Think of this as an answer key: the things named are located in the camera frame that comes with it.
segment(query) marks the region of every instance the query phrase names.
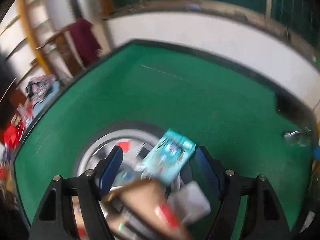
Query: dark red fabric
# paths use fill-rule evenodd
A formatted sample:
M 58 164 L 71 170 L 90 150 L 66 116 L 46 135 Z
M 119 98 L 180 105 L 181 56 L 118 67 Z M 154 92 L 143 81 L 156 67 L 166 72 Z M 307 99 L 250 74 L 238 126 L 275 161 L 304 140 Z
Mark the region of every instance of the dark red fabric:
M 99 59 L 97 53 L 101 48 L 91 32 L 91 27 L 92 24 L 82 18 L 69 26 L 71 37 L 85 66 Z

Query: screw head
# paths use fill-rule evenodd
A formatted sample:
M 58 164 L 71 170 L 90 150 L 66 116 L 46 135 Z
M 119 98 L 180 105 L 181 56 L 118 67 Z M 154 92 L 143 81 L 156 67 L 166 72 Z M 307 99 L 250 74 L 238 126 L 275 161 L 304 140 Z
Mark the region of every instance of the screw head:
M 61 179 L 60 175 L 56 175 L 53 177 L 53 181 L 59 181 Z
M 93 175 L 93 170 L 86 170 L 85 172 L 84 172 L 84 174 L 86 175 L 86 176 L 92 176 Z
M 262 180 L 262 181 L 267 180 L 267 176 L 265 176 L 265 175 L 263 175 L 263 174 L 260 174 L 260 175 L 258 176 L 258 178 L 259 178 L 260 180 Z
M 235 172 L 233 170 L 230 170 L 230 169 L 226 170 L 226 175 L 233 176 L 234 174 Z

